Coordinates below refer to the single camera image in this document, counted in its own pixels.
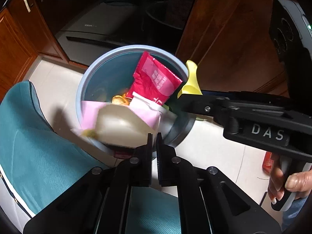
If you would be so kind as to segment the person right hand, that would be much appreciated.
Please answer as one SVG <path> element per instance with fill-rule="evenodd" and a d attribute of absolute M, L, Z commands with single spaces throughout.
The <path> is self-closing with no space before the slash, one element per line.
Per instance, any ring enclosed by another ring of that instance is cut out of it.
<path fill-rule="evenodd" d="M 268 185 L 268 196 L 271 202 L 276 204 L 277 201 L 280 201 L 285 191 L 296 193 L 296 199 L 309 196 L 311 193 L 311 170 L 294 173 L 285 181 L 280 161 L 274 159 Z"/>

